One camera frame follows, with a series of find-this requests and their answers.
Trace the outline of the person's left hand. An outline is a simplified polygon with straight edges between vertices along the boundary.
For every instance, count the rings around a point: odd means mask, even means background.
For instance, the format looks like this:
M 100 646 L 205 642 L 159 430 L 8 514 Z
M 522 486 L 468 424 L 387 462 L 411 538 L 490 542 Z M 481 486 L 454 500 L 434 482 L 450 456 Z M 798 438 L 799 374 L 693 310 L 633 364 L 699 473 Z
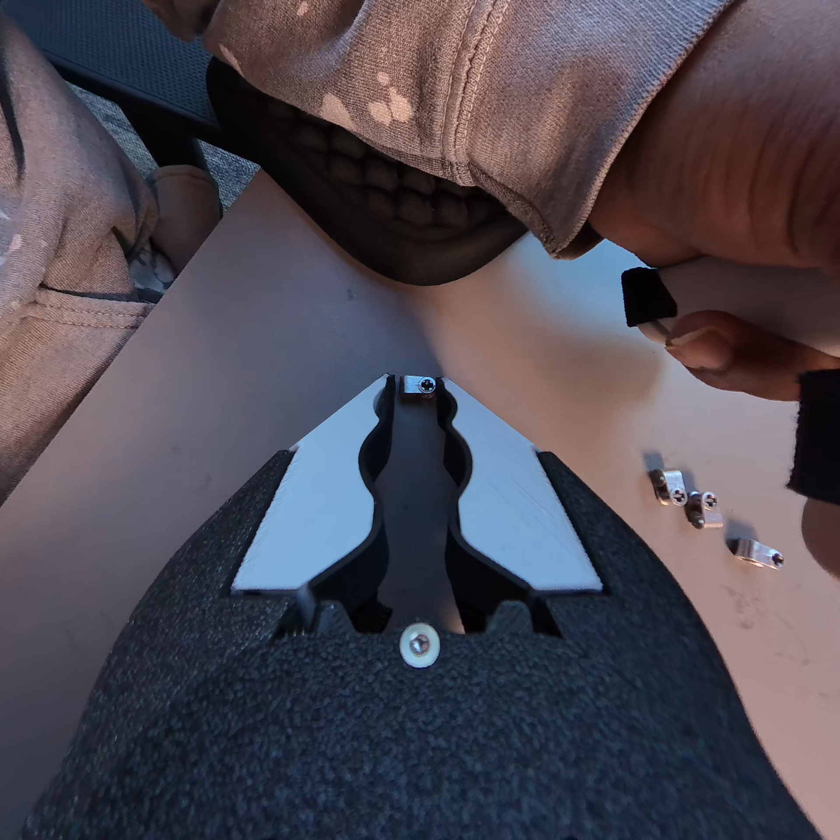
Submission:
M 589 221 L 653 267 L 838 277 L 839 5 L 736 2 L 656 96 Z

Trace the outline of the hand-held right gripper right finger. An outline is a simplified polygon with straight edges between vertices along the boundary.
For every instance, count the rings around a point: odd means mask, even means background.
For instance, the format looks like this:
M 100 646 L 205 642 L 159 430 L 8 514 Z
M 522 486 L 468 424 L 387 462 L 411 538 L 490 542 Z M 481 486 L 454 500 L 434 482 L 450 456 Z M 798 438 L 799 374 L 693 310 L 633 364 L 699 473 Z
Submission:
M 484 631 L 503 602 L 521 602 L 535 631 L 557 631 L 556 595 L 603 584 L 535 446 L 477 399 L 440 380 L 444 466 L 456 486 L 445 566 L 466 631 Z

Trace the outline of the person's left forearm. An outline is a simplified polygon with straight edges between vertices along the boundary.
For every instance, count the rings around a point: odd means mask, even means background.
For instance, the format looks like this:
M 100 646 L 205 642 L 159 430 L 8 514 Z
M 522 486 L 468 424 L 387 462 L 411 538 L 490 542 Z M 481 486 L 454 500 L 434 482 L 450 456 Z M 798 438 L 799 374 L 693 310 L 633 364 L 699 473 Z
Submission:
M 255 88 L 499 199 L 554 257 L 729 2 L 148 1 Z

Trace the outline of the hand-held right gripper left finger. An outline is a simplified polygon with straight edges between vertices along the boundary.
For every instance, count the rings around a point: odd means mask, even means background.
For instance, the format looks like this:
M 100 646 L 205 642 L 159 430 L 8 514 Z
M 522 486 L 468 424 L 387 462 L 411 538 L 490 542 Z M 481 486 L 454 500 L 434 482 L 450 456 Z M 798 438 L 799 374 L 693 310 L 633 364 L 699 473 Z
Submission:
M 361 631 L 381 631 L 389 562 L 375 487 L 392 447 L 396 381 L 384 375 L 297 442 L 233 580 L 233 595 L 289 596 L 311 628 L 340 602 Z

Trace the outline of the black dimpled pad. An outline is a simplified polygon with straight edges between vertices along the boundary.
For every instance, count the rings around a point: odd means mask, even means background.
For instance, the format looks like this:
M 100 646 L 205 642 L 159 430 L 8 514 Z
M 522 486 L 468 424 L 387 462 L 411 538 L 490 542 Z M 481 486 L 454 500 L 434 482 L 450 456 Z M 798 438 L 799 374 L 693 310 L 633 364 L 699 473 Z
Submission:
M 371 270 L 416 287 L 465 277 L 526 234 L 483 190 L 373 149 L 337 124 L 274 99 L 212 59 L 210 102 L 227 138 Z

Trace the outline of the grey desk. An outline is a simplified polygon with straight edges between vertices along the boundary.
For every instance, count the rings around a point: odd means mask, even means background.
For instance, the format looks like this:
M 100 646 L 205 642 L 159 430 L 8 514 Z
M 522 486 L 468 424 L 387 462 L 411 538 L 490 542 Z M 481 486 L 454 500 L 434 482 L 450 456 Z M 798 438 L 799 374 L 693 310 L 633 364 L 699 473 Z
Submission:
M 628 329 L 634 262 L 609 243 L 556 261 L 528 236 L 471 276 L 406 287 L 258 173 L 2 506 L 2 838 L 163 563 L 388 371 L 444 372 L 633 527 L 707 624 L 783 780 L 838 838 L 838 582 L 785 487 L 795 406 L 714 391 Z M 656 468 L 716 493 L 723 527 L 662 505 Z M 783 568 L 738 559 L 738 538 Z

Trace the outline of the black swivel chair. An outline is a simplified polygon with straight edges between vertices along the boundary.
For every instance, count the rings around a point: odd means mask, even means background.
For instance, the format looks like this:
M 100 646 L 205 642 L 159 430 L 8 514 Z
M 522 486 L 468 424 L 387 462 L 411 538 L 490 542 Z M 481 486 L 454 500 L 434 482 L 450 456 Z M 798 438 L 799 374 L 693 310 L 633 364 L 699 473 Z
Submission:
M 4 12 L 63 78 L 119 106 L 159 166 L 207 169 L 223 138 L 207 95 L 210 54 L 134 1 L 14 1 Z

